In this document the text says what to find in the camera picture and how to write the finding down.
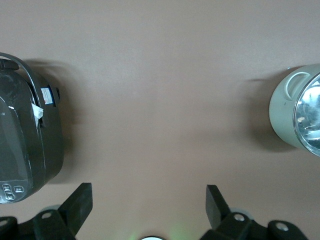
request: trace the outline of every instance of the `kettle handle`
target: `kettle handle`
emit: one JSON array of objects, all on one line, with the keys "label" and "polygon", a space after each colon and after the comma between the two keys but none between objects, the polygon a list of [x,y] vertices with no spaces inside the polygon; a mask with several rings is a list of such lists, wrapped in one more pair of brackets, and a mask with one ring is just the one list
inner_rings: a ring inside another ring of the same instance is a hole
[{"label": "kettle handle", "polygon": [[[29,80],[30,80],[30,83],[34,89],[34,91],[36,93],[41,93],[41,88],[40,88],[40,85],[37,81],[34,81],[33,79],[37,79],[36,78],[36,75],[34,74],[34,72],[32,71],[32,69],[24,62],[22,61],[20,58],[16,57],[16,56],[13,56],[13,55],[10,55],[10,54],[7,54],[7,53],[4,53],[4,52],[0,52],[0,57],[5,57],[9,60],[12,60],[14,61],[16,64],[18,64],[19,66],[22,67],[22,69],[26,72],[26,74],[28,75],[29,77]],[[44,100],[44,97],[42,94],[35,94],[35,98],[34,98],[34,101],[35,101],[35,105],[37,105],[38,107],[42,108],[42,109],[45,109],[45,100]],[[42,117],[42,127],[45,127],[45,122],[44,119],[45,119],[45,113],[43,113],[43,117]]]},{"label": "kettle handle", "polygon": [[293,95],[297,91],[298,87],[304,80],[310,76],[310,73],[299,71],[293,74],[284,84],[284,95],[285,98],[289,101],[292,100]]}]

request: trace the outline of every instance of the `brown surface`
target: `brown surface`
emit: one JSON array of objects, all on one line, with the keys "label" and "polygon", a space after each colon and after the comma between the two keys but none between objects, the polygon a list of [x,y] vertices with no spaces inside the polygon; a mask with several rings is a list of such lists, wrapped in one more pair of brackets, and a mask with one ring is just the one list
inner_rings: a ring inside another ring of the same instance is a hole
[{"label": "brown surface", "polygon": [[320,63],[318,1],[5,1],[1,51],[61,89],[65,164],[38,193],[0,205],[20,222],[82,182],[79,240],[197,240],[207,184],[258,223],[320,235],[320,160],[268,118],[281,79]]}]

